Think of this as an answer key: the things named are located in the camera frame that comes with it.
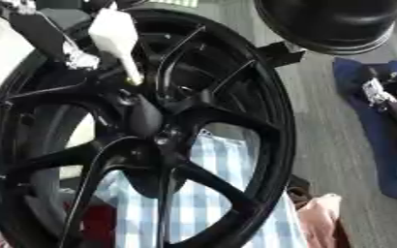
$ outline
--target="black wheel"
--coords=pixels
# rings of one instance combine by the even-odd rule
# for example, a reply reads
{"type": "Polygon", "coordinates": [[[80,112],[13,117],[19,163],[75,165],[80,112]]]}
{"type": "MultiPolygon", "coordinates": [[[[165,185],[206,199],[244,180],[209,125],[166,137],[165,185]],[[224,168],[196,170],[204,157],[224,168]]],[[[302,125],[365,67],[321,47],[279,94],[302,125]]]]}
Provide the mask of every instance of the black wheel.
{"type": "MultiPolygon", "coordinates": [[[[14,247],[88,247],[79,222],[110,171],[123,171],[140,193],[158,199],[157,247],[240,247],[285,189],[295,147],[293,115],[282,82],[256,48],[196,15],[130,13],[140,34],[134,51],[145,75],[140,87],[125,82],[109,58],[103,69],[88,73],[68,71],[34,52],[0,89],[0,231],[14,247]],[[65,148],[87,114],[95,138],[65,148]],[[209,123],[260,137],[245,192],[190,161],[198,131],[209,123]],[[69,165],[82,165],[82,172],[66,212],[56,200],[58,169],[69,165]],[[198,235],[170,243],[170,199],[185,180],[224,195],[232,209],[198,235]]],[[[96,52],[88,24],[71,34],[96,52]]]]}

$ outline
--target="plaid fabric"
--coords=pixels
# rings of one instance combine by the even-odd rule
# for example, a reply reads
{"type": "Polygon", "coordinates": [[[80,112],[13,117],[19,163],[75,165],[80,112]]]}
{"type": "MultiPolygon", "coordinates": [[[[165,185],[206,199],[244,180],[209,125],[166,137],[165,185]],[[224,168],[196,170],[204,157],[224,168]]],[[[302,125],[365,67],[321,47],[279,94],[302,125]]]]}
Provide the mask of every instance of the plaid fabric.
{"type": "MultiPolygon", "coordinates": [[[[245,190],[254,168],[245,141],[200,135],[192,160],[245,190]]],[[[97,196],[117,207],[116,248],[153,248],[157,223],[157,201],[141,196],[121,172],[109,174],[97,196]]],[[[187,181],[175,194],[170,216],[170,241],[185,240],[217,222],[230,208],[219,193],[187,181]]],[[[284,194],[275,210],[248,248],[305,248],[294,207],[284,194]]]]}
{"type": "Polygon", "coordinates": [[[199,4],[199,0],[150,0],[153,3],[175,4],[185,7],[195,8],[199,4]]]}

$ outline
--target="wheel spoke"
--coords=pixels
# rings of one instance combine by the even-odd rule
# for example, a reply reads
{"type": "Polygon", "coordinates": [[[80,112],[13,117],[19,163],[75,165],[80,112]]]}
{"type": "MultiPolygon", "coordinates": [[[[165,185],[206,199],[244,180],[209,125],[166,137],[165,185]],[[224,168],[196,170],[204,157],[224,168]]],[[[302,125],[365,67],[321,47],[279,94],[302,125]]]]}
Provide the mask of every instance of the wheel spoke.
{"type": "MultiPolygon", "coordinates": [[[[192,108],[195,105],[200,105],[200,104],[213,105],[215,99],[218,96],[229,90],[235,83],[245,78],[247,74],[254,68],[255,64],[256,64],[255,60],[250,60],[244,63],[243,65],[241,65],[236,70],[230,72],[227,76],[212,83],[207,88],[202,89],[200,92],[196,93],[195,95],[191,97],[187,97],[179,102],[168,102],[165,104],[165,107],[169,109],[171,112],[180,112],[184,109],[192,108]]],[[[170,76],[165,76],[163,77],[163,79],[165,81],[165,86],[169,87],[170,76]]]]}
{"type": "Polygon", "coordinates": [[[194,140],[199,131],[210,123],[225,123],[243,127],[256,132],[262,142],[279,142],[280,129],[271,123],[250,117],[244,113],[235,113],[209,105],[188,108],[175,117],[175,125],[182,127],[194,140]]]}
{"type": "Polygon", "coordinates": [[[167,95],[170,96],[170,71],[173,70],[174,65],[177,63],[177,61],[181,59],[183,54],[188,50],[188,48],[186,47],[187,44],[204,31],[204,26],[198,27],[187,37],[178,42],[175,46],[169,48],[163,56],[156,75],[157,96],[160,98],[161,101],[163,101],[167,95]]]}
{"type": "Polygon", "coordinates": [[[182,47],[184,47],[186,44],[188,44],[190,41],[195,39],[200,33],[204,32],[206,30],[205,26],[200,26],[196,30],[194,30],[191,34],[186,36],[184,39],[182,39],[180,42],[178,42],[176,45],[171,47],[167,52],[166,55],[164,56],[164,59],[168,59],[175,55],[177,52],[182,50],[182,47]]]}
{"type": "Polygon", "coordinates": [[[31,175],[36,171],[71,165],[85,165],[91,161],[94,152],[90,143],[85,143],[62,151],[46,154],[17,162],[15,166],[4,171],[6,176],[31,175]]]}
{"type": "Polygon", "coordinates": [[[66,224],[58,244],[58,248],[66,248],[75,241],[77,232],[79,232],[79,224],[82,216],[90,203],[93,194],[98,188],[99,182],[103,178],[103,168],[100,163],[93,163],[90,167],[84,167],[81,173],[81,180],[76,190],[74,202],[71,205],[66,224]]]}
{"type": "Polygon", "coordinates": [[[75,101],[71,96],[76,96],[82,86],[71,85],[51,89],[36,90],[9,96],[7,101],[13,104],[51,103],[60,101],[75,101]]]}
{"type": "Polygon", "coordinates": [[[89,111],[95,121],[95,134],[102,136],[115,128],[119,113],[107,100],[94,93],[82,84],[36,90],[9,96],[6,102],[14,106],[33,109],[42,105],[72,105],[89,111]]]}
{"type": "Polygon", "coordinates": [[[175,170],[165,169],[161,175],[160,189],[158,194],[158,229],[156,247],[164,248],[169,243],[169,215],[171,202],[175,191],[176,183],[175,170]]]}
{"type": "Polygon", "coordinates": [[[179,176],[184,176],[225,196],[231,202],[233,210],[245,211],[256,205],[256,202],[245,193],[189,159],[184,158],[180,161],[178,173],[179,176]]]}
{"type": "Polygon", "coordinates": [[[253,66],[256,64],[256,60],[250,60],[240,66],[238,69],[231,72],[229,75],[219,80],[218,82],[212,84],[209,88],[209,91],[214,96],[218,96],[221,93],[224,93],[231,86],[233,86],[236,82],[240,81],[244,77],[247,76],[247,73],[253,69],[253,66]]]}

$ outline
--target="rim lip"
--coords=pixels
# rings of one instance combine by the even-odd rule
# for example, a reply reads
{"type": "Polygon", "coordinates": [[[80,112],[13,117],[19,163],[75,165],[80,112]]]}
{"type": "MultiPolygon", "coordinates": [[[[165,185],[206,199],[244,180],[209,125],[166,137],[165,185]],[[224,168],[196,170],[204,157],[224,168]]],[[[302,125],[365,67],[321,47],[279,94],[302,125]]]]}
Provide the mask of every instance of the rim lip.
{"type": "MultiPolygon", "coordinates": [[[[179,13],[179,12],[174,12],[174,11],[166,11],[166,10],[156,10],[156,9],[139,9],[139,10],[134,10],[132,11],[132,14],[137,12],[145,12],[145,11],[150,11],[155,14],[175,14],[181,17],[186,17],[186,18],[192,18],[196,22],[200,23],[205,23],[205,25],[212,25],[212,27],[216,28],[217,30],[224,31],[223,34],[224,36],[230,36],[236,38],[236,43],[239,45],[243,45],[249,53],[255,54],[257,56],[258,61],[260,62],[261,65],[264,65],[264,60],[261,59],[260,55],[258,54],[257,50],[253,45],[251,45],[246,39],[242,38],[238,34],[234,33],[233,31],[229,30],[227,27],[213,21],[209,20],[203,17],[200,17],[198,15],[190,15],[190,14],[185,14],[185,13],[179,13]]],[[[6,95],[6,93],[16,84],[19,84],[19,77],[22,75],[22,69],[25,67],[28,67],[26,65],[27,63],[32,63],[34,64],[34,61],[36,60],[36,65],[30,66],[31,69],[27,68],[25,71],[26,73],[29,74],[34,74],[40,69],[40,65],[42,65],[44,58],[37,52],[33,52],[30,54],[27,58],[23,60],[21,65],[19,65],[15,71],[5,80],[3,85],[0,88],[0,101],[1,99],[6,95]]],[[[286,183],[289,180],[290,176],[290,171],[292,167],[292,161],[293,161],[293,156],[294,156],[294,148],[295,148],[295,128],[294,128],[294,118],[293,118],[293,113],[289,101],[289,97],[287,95],[287,92],[283,86],[283,83],[281,82],[280,78],[278,77],[277,73],[275,72],[274,69],[264,69],[266,71],[267,76],[269,77],[269,80],[267,82],[272,82],[275,87],[275,89],[271,89],[270,85],[265,85],[265,87],[269,88],[270,92],[273,93],[278,93],[279,94],[279,100],[277,102],[280,102],[281,108],[286,109],[285,114],[282,119],[282,122],[285,124],[284,129],[282,129],[282,138],[281,138],[281,147],[279,151],[277,151],[278,157],[275,158],[275,165],[274,168],[278,169],[280,172],[278,175],[273,175],[273,179],[275,180],[269,180],[268,184],[273,185],[274,188],[271,192],[267,193],[267,198],[268,201],[264,203],[264,205],[267,205],[268,207],[262,209],[256,216],[253,216],[250,221],[248,221],[249,225],[244,225],[243,227],[239,228],[237,232],[233,232],[230,235],[235,235],[235,238],[233,237],[227,237],[227,238],[222,238],[221,240],[218,240],[213,247],[219,247],[220,245],[224,244],[227,246],[239,246],[253,235],[254,231],[258,229],[259,226],[261,226],[262,222],[265,221],[265,217],[268,216],[268,214],[271,212],[275,204],[277,203],[278,199],[280,198],[281,194],[283,193],[286,183]]],[[[260,187],[262,188],[268,188],[269,186],[263,186],[261,185],[260,187]]],[[[14,244],[19,244],[20,242],[18,241],[18,238],[15,236],[14,230],[11,230],[7,225],[5,225],[5,219],[3,216],[0,214],[0,231],[4,234],[4,236],[7,237],[8,240],[13,242],[14,244]]]]}
{"type": "Polygon", "coordinates": [[[311,51],[324,53],[329,55],[356,55],[374,50],[388,41],[393,34],[395,22],[391,22],[390,26],[375,40],[370,41],[364,45],[349,45],[349,46],[333,46],[325,45],[312,40],[308,40],[293,34],[285,26],[279,25],[278,21],[267,11],[264,10],[263,0],[255,0],[255,8],[259,13],[260,18],[264,23],[274,31],[277,35],[281,36],[286,41],[304,47],[311,51]]]}

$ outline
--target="black alloy rim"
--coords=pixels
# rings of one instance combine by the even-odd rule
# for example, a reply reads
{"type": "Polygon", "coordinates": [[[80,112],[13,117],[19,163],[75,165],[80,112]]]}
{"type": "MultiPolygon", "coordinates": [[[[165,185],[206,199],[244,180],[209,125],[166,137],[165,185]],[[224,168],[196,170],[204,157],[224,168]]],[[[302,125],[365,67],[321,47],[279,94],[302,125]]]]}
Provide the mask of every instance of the black alloy rim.
{"type": "Polygon", "coordinates": [[[388,29],[380,34],[378,37],[370,41],[342,41],[342,40],[329,40],[329,41],[314,41],[305,39],[296,34],[293,34],[288,27],[279,24],[279,21],[264,7],[264,0],[255,0],[255,7],[261,19],[266,25],[276,34],[283,37],[290,43],[297,46],[304,47],[311,51],[330,54],[330,55],[355,55],[374,50],[385,44],[394,30],[394,22],[390,24],[388,29]]]}
{"type": "MultiPolygon", "coordinates": [[[[266,68],[257,50],[226,27],[196,15],[162,10],[130,13],[140,34],[135,57],[145,72],[142,86],[125,83],[125,74],[115,63],[107,63],[104,69],[92,74],[68,72],[35,52],[0,89],[0,231],[16,247],[85,247],[77,234],[79,222],[98,183],[110,171],[123,171],[130,179],[156,177],[158,190],[150,190],[149,196],[156,197],[159,203],[155,238],[161,248],[240,247],[259,229],[284,191],[294,155],[293,115],[282,82],[272,68],[266,68]],[[215,65],[203,63],[205,59],[197,56],[206,52],[214,60],[225,62],[218,61],[222,68],[218,73],[215,65]],[[191,92],[172,86],[175,68],[177,64],[182,67],[185,60],[202,66],[192,69],[184,63],[184,71],[200,71],[211,83],[191,92]],[[44,80],[53,72],[63,80],[54,87],[46,87],[44,80]],[[252,103],[249,108],[225,97],[235,84],[245,86],[246,82],[259,92],[255,99],[243,96],[252,103]],[[119,102],[119,93],[125,101],[119,102]],[[249,112],[257,102],[262,102],[261,110],[249,112]],[[226,108],[226,103],[237,107],[226,108]],[[52,112],[64,110],[65,106],[85,109],[95,120],[95,139],[31,156],[29,138],[37,138],[22,138],[22,127],[30,126],[31,130],[31,123],[38,117],[50,115],[37,111],[42,106],[52,112]],[[157,119],[161,123],[143,132],[134,128],[131,117],[137,112],[145,115],[149,110],[160,116],[157,119]],[[260,136],[260,157],[245,192],[188,158],[199,130],[213,122],[245,127],[260,136]],[[34,173],[68,165],[84,167],[76,198],[58,237],[46,230],[24,198],[34,194],[34,173]],[[185,180],[216,190],[231,202],[232,209],[198,235],[170,243],[170,201],[185,180]]],[[[86,28],[88,23],[71,33],[91,51],[86,28]]],[[[53,122],[63,127],[69,125],[49,118],[47,122],[47,126],[53,122]]]]}

